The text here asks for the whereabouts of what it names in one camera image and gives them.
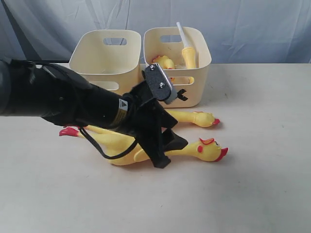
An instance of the cream storage bin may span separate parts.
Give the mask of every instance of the cream storage bin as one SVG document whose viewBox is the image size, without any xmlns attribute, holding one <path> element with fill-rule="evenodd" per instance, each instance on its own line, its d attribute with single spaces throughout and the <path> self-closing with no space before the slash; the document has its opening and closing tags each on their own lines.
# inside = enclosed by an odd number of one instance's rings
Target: cream storage bin
<svg viewBox="0 0 311 233">
<path fill-rule="evenodd" d="M 139 82 L 140 50 L 141 36 L 137 32 L 91 31 L 80 39 L 69 67 L 90 83 L 122 95 Z"/>
<path fill-rule="evenodd" d="M 186 69 L 185 62 L 181 54 L 184 48 L 180 42 L 162 42 L 163 36 L 179 35 L 177 27 L 152 28 L 144 35 L 143 50 L 146 65 L 152 64 L 152 60 L 158 55 L 166 55 L 173 60 L 175 69 L 165 69 L 165 73 L 173 79 L 173 85 L 177 91 L 185 89 L 184 96 L 187 101 L 176 99 L 173 103 L 166 105 L 165 108 L 192 107 L 197 105 L 204 91 L 211 56 L 201 32 L 195 28 L 183 27 L 184 33 L 191 45 L 196 50 L 195 69 Z"/>
</svg>

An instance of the white stick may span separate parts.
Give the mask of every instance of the white stick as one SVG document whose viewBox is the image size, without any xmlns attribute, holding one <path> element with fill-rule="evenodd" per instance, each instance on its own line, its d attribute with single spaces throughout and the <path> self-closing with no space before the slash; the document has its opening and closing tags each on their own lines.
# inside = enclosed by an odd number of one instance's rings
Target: white stick
<svg viewBox="0 0 311 233">
<path fill-rule="evenodd" d="M 183 42 L 183 44 L 184 44 L 184 47 L 190 47 L 190 46 L 189 46 L 189 42 L 188 42 L 188 40 L 186 39 L 186 36 L 185 36 L 185 34 L 184 34 L 184 31 L 183 31 L 183 29 L 182 29 L 182 27 L 181 27 L 181 25 L 180 25 L 180 22 L 177 22 L 176 25 L 177 25 L 177 27 L 178 27 L 179 34 L 180 34 L 181 40 L 182 40 L 182 42 Z"/>
</svg>

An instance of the table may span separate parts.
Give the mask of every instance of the table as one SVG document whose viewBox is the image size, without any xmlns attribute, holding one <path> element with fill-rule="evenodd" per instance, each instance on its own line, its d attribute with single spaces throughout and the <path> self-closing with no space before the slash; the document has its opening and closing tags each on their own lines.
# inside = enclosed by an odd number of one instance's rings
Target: table
<svg viewBox="0 0 311 233">
<path fill-rule="evenodd" d="M 311 230 L 311 65 L 211 64 L 201 103 L 222 125 L 218 163 L 110 165 L 36 117 L 0 118 L 0 232 L 306 233 Z"/>
</svg>

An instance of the warning label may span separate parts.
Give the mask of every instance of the warning label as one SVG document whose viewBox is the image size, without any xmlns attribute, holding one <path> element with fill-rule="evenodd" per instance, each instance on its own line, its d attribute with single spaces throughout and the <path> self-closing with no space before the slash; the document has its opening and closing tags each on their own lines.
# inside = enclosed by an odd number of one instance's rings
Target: warning label
<svg viewBox="0 0 311 233">
<path fill-rule="evenodd" d="M 128 110 L 128 102 L 119 99 L 119 109 L 112 124 L 117 125 L 120 122 L 122 122 L 122 120 L 126 117 L 127 110 Z"/>
</svg>

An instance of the yellow toy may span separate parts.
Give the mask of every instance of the yellow toy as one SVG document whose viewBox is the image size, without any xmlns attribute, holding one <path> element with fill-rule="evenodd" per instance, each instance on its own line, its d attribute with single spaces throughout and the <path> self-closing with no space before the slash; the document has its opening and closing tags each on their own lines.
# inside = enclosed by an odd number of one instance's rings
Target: yellow toy
<svg viewBox="0 0 311 233">
<path fill-rule="evenodd" d="M 153 63 L 158 63 L 162 69 L 175 69 L 174 62 L 168 56 L 157 56 L 152 60 Z"/>
<path fill-rule="evenodd" d="M 220 120 L 215 118 L 212 113 L 205 112 L 179 112 L 171 111 L 166 109 L 166 111 L 172 115 L 178 122 L 190 122 L 196 124 L 200 127 L 210 127 L 212 125 L 217 125 Z"/>
<path fill-rule="evenodd" d="M 87 126 L 85 129 L 95 132 L 92 133 L 91 136 L 98 143 L 103 144 L 105 146 L 105 152 L 110 156 L 121 153 L 134 142 L 133 137 L 101 129 L 95 126 Z M 67 127 L 61 130 L 59 132 L 59 135 L 60 136 L 68 135 L 84 138 L 84 136 L 78 130 L 71 127 Z M 200 139 L 198 142 L 188 144 L 182 150 L 172 150 L 166 152 L 165 154 L 167 156 L 175 156 L 175 155 L 193 156 L 207 162 L 218 162 L 227 154 L 227 152 L 228 148 L 222 149 L 213 138 L 210 138 L 208 140 Z M 137 144 L 135 148 L 126 156 L 119 159 L 114 160 L 107 159 L 107 160 L 111 164 L 124 166 L 136 162 L 142 162 L 148 159 L 149 159 L 148 155 L 140 147 L 140 145 Z"/>
</svg>

